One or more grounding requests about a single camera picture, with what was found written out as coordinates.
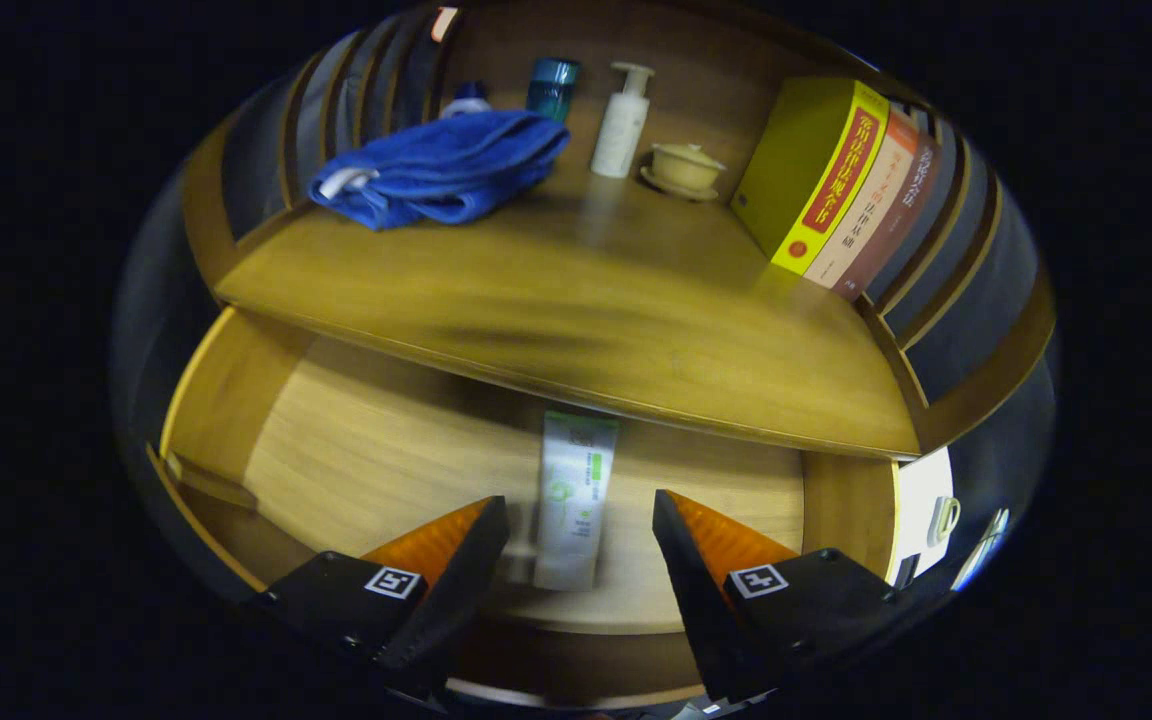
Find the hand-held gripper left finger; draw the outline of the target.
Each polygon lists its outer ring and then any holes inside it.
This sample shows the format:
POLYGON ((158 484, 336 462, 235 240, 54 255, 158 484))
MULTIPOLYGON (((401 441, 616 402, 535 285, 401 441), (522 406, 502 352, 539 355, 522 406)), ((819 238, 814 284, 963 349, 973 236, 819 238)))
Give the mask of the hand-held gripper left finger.
POLYGON ((247 609, 364 670, 372 685, 440 702, 508 538, 506 498, 484 497, 361 558, 316 553, 247 609))

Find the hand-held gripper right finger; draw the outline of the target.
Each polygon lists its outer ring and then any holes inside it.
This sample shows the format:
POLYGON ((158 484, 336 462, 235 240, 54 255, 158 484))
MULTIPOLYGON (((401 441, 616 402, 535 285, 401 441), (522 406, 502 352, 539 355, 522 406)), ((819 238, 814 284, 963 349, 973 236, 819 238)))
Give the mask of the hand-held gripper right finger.
POLYGON ((714 700, 819 685, 947 600, 943 588, 893 588, 838 548, 796 553, 670 488, 655 493, 652 530, 714 700))

